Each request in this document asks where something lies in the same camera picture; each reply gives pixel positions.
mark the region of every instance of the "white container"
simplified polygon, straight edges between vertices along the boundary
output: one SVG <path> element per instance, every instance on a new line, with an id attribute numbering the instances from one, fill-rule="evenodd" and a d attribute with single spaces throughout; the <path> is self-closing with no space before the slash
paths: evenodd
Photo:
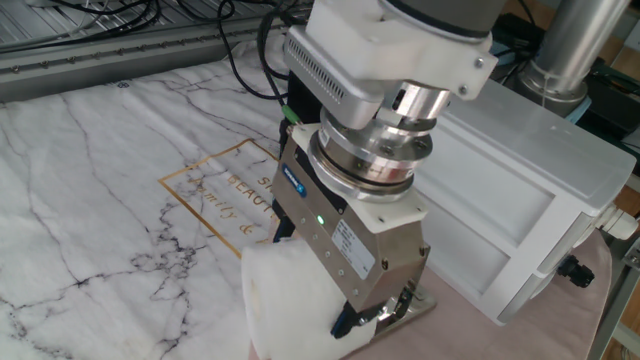
<path id="1" fill-rule="evenodd" d="M 416 172 L 427 265 L 504 324 L 593 231 L 635 158 L 489 81 L 454 99 Z"/>

